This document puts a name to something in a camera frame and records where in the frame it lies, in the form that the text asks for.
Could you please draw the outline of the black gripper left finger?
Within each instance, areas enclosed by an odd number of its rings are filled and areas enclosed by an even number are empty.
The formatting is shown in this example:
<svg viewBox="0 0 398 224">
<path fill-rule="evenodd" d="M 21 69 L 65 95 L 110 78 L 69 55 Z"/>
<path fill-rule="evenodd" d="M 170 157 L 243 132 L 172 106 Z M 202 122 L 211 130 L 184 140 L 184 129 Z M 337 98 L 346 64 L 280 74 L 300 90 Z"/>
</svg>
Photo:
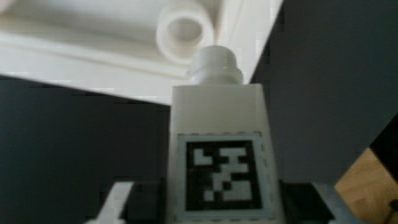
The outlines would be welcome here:
<svg viewBox="0 0 398 224">
<path fill-rule="evenodd" d="M 159 205 L 159 182 L 117 181 L 87 224 L 158 224 Z"/>
</svg>

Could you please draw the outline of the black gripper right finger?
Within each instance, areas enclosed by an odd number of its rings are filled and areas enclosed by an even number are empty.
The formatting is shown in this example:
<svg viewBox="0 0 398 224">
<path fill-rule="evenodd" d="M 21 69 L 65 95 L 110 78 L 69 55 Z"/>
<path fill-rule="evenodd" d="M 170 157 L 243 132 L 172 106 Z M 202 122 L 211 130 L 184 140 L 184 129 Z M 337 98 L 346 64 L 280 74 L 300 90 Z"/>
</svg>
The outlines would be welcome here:
<svg viewBox="0 0 398 224">
<path fill-rule="evenodd" d="M 355 224 L 333 187 L 319 182 L 280 183 L 286 224 Z"/>
</svg>

